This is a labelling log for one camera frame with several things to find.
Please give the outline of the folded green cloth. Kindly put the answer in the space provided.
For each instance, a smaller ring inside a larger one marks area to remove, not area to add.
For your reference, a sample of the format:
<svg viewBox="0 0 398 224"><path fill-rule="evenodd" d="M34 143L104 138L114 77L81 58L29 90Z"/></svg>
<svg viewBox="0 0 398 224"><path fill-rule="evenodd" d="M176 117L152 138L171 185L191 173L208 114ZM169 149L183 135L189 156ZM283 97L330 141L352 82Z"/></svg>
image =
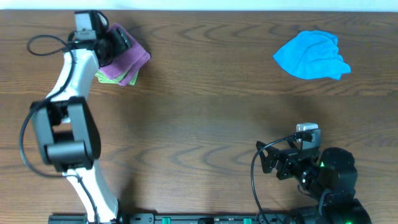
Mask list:
<svg viewBox="0 0 398 224"><path fill-rule="evenodd" d="M120 81L122 81L124 78L127 77L127 74L129 72L125 71L124 73L120 74L120 76L116 77L115 79L109 79L101 70L98 70L95 74L95 77L98 79L100 83L107 83L107 84L118 84ZM136 72L136 74L133 76L133 78L129 81L128 85L134 86L136 84L137 78L138 78L139 71Z"/></svg>

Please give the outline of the purple microfiber cloth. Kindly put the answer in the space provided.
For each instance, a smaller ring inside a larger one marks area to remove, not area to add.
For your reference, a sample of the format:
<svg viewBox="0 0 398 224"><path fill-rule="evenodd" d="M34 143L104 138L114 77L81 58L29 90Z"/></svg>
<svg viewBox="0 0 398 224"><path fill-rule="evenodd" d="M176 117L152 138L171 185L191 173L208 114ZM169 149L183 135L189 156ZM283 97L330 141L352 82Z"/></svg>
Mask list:
<svg viewBox="0 0 398 224"><path fill-rule="evenodd" d="M115 57L111 64L99 69L109 79L115 79L120 76L120 74L128 71L144 53L149 54L149 52L121 25L115 23L109 30L116 29L117 27L121 27L125 31L132 43L132 47L121 55Z"/></svg>

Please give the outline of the blue crumpled cloth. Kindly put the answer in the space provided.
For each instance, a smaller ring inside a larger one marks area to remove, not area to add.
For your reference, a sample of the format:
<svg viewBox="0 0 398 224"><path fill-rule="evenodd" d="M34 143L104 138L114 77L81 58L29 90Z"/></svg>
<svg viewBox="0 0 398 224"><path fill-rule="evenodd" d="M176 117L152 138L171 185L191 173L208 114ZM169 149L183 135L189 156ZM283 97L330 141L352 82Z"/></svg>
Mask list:
<svg viewBox="0 0 398 224"><path fill-rule="evenodd" d="M338 37L321 30L300 32L273 59L287 73L303 80L340 80L351 73L350 65L339 54Z"/></svg>

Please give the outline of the folded purple cloth in stack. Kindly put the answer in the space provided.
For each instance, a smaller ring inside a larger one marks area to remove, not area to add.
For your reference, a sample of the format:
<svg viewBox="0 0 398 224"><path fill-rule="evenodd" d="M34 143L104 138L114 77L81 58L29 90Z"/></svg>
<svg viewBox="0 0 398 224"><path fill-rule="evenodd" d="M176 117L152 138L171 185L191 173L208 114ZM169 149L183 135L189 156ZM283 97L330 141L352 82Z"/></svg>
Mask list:
<svg viewBox="0 0 398 224"><path fill-rule="evenodd" d="M118 85L126 86L126 85L135 85L137 80L137 76L139 70L144 66L144 64L150 59L150 54L144 53L138 60L135 62L132 67L126 72L124 78L119 81Z"/></svg>

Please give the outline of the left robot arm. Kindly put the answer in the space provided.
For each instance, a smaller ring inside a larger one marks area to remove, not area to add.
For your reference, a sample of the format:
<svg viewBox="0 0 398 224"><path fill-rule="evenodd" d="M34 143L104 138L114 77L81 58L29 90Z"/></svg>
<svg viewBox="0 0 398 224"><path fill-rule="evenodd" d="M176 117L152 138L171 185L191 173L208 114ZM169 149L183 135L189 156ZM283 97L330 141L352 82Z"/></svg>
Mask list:
<svg viewBox="0 0 398 224"><path fill-rule="evenodd" d="M83 223L122 223L119 200L101 173L99 131L86 102L94 75L131 49L120 27L78 30L64 43L63 68L53 90L30 106L22 129L32 122L43 163L52 178L67 179L86 209Z"/></svg>

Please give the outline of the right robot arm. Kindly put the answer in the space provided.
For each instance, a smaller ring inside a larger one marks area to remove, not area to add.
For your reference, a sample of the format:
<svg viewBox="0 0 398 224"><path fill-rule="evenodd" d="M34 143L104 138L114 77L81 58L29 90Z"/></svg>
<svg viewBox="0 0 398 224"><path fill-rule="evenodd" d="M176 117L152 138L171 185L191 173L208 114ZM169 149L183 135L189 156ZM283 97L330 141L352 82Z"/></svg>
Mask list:
<svg viewBox="0 0 398 224"><path fill-rule="evenodd" d="M355 196L358 178L352 153L338 147L320 152L320 141L302 141L297 147L288 140L289 148L279 150L258 141L256 157L261 158L264 173L277 170L279 180L296 178L298 188L318 202L286 214L284 223L359 223L371 219Z"/></svg>

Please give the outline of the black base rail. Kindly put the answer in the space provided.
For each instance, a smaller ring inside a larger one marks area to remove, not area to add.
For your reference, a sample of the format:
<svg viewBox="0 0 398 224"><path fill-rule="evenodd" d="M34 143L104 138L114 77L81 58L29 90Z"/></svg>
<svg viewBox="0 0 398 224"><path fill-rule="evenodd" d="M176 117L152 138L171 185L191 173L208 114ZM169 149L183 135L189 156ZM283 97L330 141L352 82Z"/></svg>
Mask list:
<svg viewBox="0 0 398 224"><path fill-rule="evenodd" d="M86 215L51 215L48 224L89 224ZM266 223L261 215L155 215L135 213L123 215L109 224L261 224Z"/></svg>

